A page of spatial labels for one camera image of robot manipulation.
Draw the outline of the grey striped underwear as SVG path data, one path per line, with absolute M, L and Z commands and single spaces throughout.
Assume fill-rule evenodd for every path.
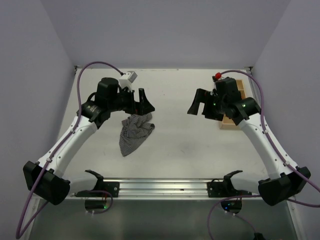
M 152 134 L 155 129 L 155 125 L 150 122 L 152 118 L 151 113 L 145 115 L 133 114 L 121 122 L 119 147 L 123 157 L 136 151 Z

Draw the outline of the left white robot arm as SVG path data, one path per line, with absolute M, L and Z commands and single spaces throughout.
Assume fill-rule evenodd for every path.
M 124 86 L 124 80 L 102 78 L 87 101 L 81 105 L 67 131 L 58 142 L 37 162 L 28 161 L 23 167 L 27 188 L 53 205 L 60 204 L 67 196 L 89 192 L 92 196 L 103 193 L 103 177 L 92 170 L 73 180 L 64 179 L 64 173 L 82 145 L 107 121 L 112 112 L 123 111 L 130 115 L 146 115 L 155 111 L 143 88 L 139 100 L 134 91 Z

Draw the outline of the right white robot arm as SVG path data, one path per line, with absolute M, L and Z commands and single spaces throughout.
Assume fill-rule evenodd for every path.
M 211 91 L 198 88 L 187 113 L 197 115 L 200 104 L 204 104 L 202 115 L 206 119 L 222 121 L 228 117 L 245 133 L 267 172 L 266 177 L 261 177 L 236 170 L 226 174 L 222 182 L 210 181 L 208 188 L 222 190 L 227 197 L 257 193 L 270 206 L 301 192 L 311 177 L 310 170 L 299 167 L 287 155 L 268 127 L 258 103 L 252 97 L 242 98 L 235 79 L 217 80 Z

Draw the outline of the black object bottom edge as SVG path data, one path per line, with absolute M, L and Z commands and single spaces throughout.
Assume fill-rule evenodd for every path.
M 262 233 L 255 232 L 253 240 L 267 240 L 267 239 L 264 237 Z

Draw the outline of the aluminium rail frame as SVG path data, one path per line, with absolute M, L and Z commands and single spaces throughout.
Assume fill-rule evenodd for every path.
M 259 183 L 254 180 L 243 180 L 242 174 L 232 177 L 218 178 L 226 181 L 235 190 L 243 190 L 257 195 Z M 67 198 L 76 197 L 81 191 L 90 191 L 100 182 L 119 182 L 119 199 L 207 199 L 207 182 L 213 179 L 205 178 L 104 178 L 88 175 L 70 181 L 58 178 L 52 183 L 41 182 L 35 194 L 53 205 L 58 205 Z

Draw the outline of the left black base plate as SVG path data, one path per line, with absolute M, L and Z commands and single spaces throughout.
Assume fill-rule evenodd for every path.
M 106 193 L 101 191 L 108 192 L 112 195 L 113 198 L 117 198 L 119 195 L 120 183 L 116 181 L 101 181 L 96 184 L 93 190 L 83 190 L 75 194 L 76 197 L 85 197 L 85 198 L 104 198 L 108 197 Z

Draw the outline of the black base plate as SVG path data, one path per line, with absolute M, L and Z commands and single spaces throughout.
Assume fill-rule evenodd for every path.
M 76 197 L 85 197 L 85 198 L 104 198 L 108 197 L 106 193 L 101 191 L 108 192 L 112 195 L 113 198 L 117 198 L 119 195 L 120 183 L 116 181 L 101 181 L 96 184 L 93 190 L 83 190 L 75 194 Z
M 206 189 L 209 198 L 227 198 L 252 195 L 252 193 L 249 191 L 236 190 L 226 181 L 217 178 L 207 182 Z

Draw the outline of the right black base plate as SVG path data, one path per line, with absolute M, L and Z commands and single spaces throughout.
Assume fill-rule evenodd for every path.
M 226 181 L 217 178 L 207 182 L 206 189 L 209 198 L 227 198 L 252 195 L 252 193 L 249 191 L 236 190 Z

